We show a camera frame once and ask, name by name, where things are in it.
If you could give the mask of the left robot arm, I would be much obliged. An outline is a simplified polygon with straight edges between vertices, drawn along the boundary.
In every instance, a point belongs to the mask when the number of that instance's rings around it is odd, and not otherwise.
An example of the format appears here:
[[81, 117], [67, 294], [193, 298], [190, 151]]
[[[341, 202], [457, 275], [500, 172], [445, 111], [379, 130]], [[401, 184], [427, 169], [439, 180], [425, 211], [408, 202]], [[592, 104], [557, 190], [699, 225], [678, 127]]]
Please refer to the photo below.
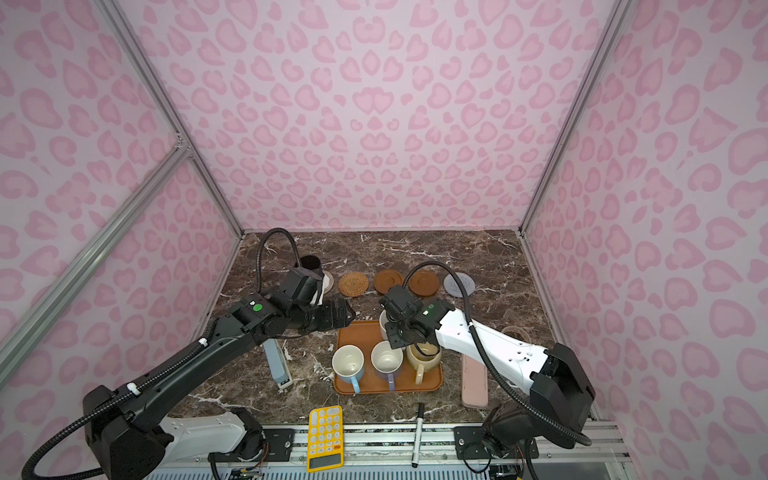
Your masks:
[[241, 407], [205, 420], [201, 434], [187, 434], [165, 419], [190, 392], [265, 341], [290, 329], [307, 335], [345, 328], [355, 317], [342, 297], [313, 305], [277, 293], [247, 296], [215, 319], [203, 338], [132, 383], [92, 390], [83, 401], [85, 413], [119, 396], [126, 399], [90, 421], [86, 442], [110, 479], [143, 479], [180, 453], [209, 454], [217, 461], [256, 459], [264, 453], [263, 428]]

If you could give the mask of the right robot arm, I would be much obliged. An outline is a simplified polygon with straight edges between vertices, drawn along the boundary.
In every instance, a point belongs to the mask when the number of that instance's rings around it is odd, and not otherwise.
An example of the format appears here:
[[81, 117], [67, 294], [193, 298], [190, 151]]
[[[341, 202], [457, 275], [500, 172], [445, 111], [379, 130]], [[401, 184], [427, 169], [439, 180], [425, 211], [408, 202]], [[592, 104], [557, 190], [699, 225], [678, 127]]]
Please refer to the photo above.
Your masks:
[[387, 339], [394, 347], [426, 343], [481, 363], [510, 400], [488, 414], [481, 444], [502, 458], [543, 437], [563, 448], [593, 444], [583, 432], [595, 390], [576, 354], [564, 344], [547, 348], [487, 327], [453, 305], [435, 300], [393, 300], [386, 313]]

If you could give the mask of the black cup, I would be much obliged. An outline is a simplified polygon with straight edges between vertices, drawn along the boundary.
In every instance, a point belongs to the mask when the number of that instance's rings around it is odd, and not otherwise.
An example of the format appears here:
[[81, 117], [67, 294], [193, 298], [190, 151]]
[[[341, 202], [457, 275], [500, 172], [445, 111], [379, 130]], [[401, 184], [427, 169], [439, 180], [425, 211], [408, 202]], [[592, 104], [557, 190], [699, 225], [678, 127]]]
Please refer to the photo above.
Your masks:
[[315, 255], [305, 255], [300, 258], [300, 266], [307, 270], [323, 276], [322, 261]]

